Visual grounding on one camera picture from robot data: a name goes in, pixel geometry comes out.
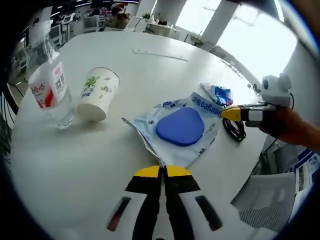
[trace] white chair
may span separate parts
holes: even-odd
[[[280,232],[293,210],[296,176],[293,172],[252,175],[232,200],[240,219],[253,228]]]
[[[83,33],[94,33],[99,31],[99,16],[89,16],[83,19]]]
[[[51,40],[53,41],[54,45],[56,45],[57,48],[62,47],[63,45],[63,36],[62,36],[62,28],[61,24],[58,24],[50,29],[49,36]]]
[[[18,61],[19,70],[21,71],[28,64],[27,49],[22,48],[16,53],[16,59]]]
[[[179,30],[171,28],[168,34],[168,38],[179,40],[180,33],[181,32]]]
[[[129,20],[128,24],[125,26],[123,29],[124,31],[130,31],[130,32],[135,32],[136,27],[139,25],[139,23],[142,21],[142,17],[139,16],[133,16]]]

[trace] office desk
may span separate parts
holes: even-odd
[[[148,27],[150,27],[150,30],[155,34],[155,35],[159,35],[159,36],[164,36],[164,37],[168,37],[170,31],[178,31],[172,27],[169,26],[165,26],[165,25],[158,25],[158,24],[153,24],[153,23],[147,23],[146,27],[148,29]]]
[[[183,55],[188,61],[134,54],[133,48]],[[203,82],[231,88],[235,104],[258,100],[247,81],[220,58],[168,37],[87,33],[75,36],[60,51],[75,103],[93,68],[112,69],[120,76],[120,86],[105,121],[84,124],[76,118],[65,130],[49,125],[30,90],[20,105],[11,137],[12,180],[28,211],[55,239],[110,239],[105,224],[120,195],[137,170],[158,164],[122,117],[134,119],[192,92],[208,98],[199,86]],[[246,139],[238,144],[221,126],[214,144],[189,167],[205,193],[227,203],[248,179],[266,139],[258,129],[245,130]],[[161,196],[154,236],[170,240],[164,203]]]

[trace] black cable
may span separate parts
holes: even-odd
[[[19,90],[19,88],[16,86],[16,85],[14,85],[14,84],[11,84],[11,83],[8,83],[10,86],[13,86],[13,87],[15,87],[17,90],[18,90],[18,92],[20,93],[20,95],[22,96],[22,97],[24,97],[25,95],[23,95],[22,93],[21,93],[21,91]]]
[[[2,131],[4,132],[4,142],[6,143],[6,147],[7,149],[10,150],[10,145],[9,145],[9,141],[8,141],[8,136],[6,133],[6,128],[5,128],[5,121],[4,121],[4,115],[3,115],[3,107],[2,107],[2,100],[3,98],[1,97],[1,103],[0,103],[0,107],[1,107],[1,122],[2,122]]]
[[[13,124],[15,124],[15,121],[14,121],[14,119],[13,119],[12,116],[11,116],[11,111],[10,111],[10,108],[9,108],[8,101],[5,101],[5,102],[6,102],[6,107],[8,108],[8,111],[9,111],[9,115],[10,115],[11,121],[13,122]]]
[[[3,159],[4,159],[8,164],[11,165],[11,162],[10,162],[5,156],[3,156]]]
[[[7,84],[7,82],[3,82],[2,86],[0,88],[2,90],[2,93],[3,93],[5,100],[8,102],[10,108],[12,109],[14,114],[17,115],[19,107],[18,107],[16,101],[14,100],[14,97],[12,96],[11,91],[9,90],[9,85]]]
[[[2,136],[0,136],[0,142],[1,143],[7,143],[5,139],[3,139]],[[10,153],[10,148],[7,145],[2,145],[0,146],[6,153]]]
[[[230,121],[223,118],[222,124],[228,135],[237,143],[242,142],[246,138],[245,126],[242,121]]]
[[[5,123],[6,123],[6,129],[8,131],[8,136],[9,136],[9,139],[10,139],[10,142],[11,142],[11,134],[10,134],[10,127],[8,125],[8,119],[7,119],[7,112],[6,112],[6,105],[5,103],[3,103],[3,109],[4,109],[4,117],[5,117]]]
[[[290,92],[290,96],[291,96],[291,98],[292,98],[291,110],[293,110],[294,107],[295,107],[295,98],[294,98],[294,95],[292,94],[292,92]],[[271,146],[272,146],[273,144],[275,144],[275,142],[276,142],[277,140],[278,140],[278,138],[276,138],[276,139],[270,144],[270,146],[268,146],[268,147],[266,148],[266,150],[264,150],[263,154],[265,154],[265,153],[271,148]]]

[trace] paper cup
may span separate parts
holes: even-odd
[[[79,105],[76,108],[79,117],[91,122],[106,119],[119,82],[119,76],[106,67],[92,69],[86,76]]]

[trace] bright window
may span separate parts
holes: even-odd
[[[248,5],[241,5],[217,45],[233,55],[261,83],[287,66],[297,37],[282,22]]]
[[[221,0],[186,0],[175,25],[202,35],[220,2]]]

